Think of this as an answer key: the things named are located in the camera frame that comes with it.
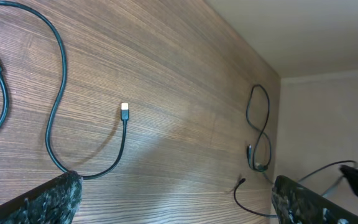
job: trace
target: brown wood grain surface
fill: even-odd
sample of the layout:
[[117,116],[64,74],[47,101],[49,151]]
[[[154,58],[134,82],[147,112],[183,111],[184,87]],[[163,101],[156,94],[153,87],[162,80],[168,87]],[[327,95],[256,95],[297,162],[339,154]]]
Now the brown wood grain surface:
[[[258,133],[245,109],[251,86],[263,84],[275,143],[280,79],[204,1],[20,2],[52,21],[67,50],[52,131],[66,166],[88,175],[109,167],[121,140],[120,103],[131,111],[121,162],[84,182],[74,223],[268,222],[240,209],[230,190],[246,177],[240,202],[270,211],[270,186],[246,161]],[[2,204],[61,174],[44,141],[62,65],[44,22],[3,6],[0,60],[11,97],[0,130]],[[250,112],[258,126],[266,109],[258,91]]]

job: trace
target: white connector tip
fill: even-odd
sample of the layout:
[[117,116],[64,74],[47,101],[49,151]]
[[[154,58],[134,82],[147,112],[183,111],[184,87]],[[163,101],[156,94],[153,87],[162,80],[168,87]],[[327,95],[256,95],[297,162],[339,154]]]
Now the white connector tip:
[[121,110],[128,110],[128,103],[121,103]]

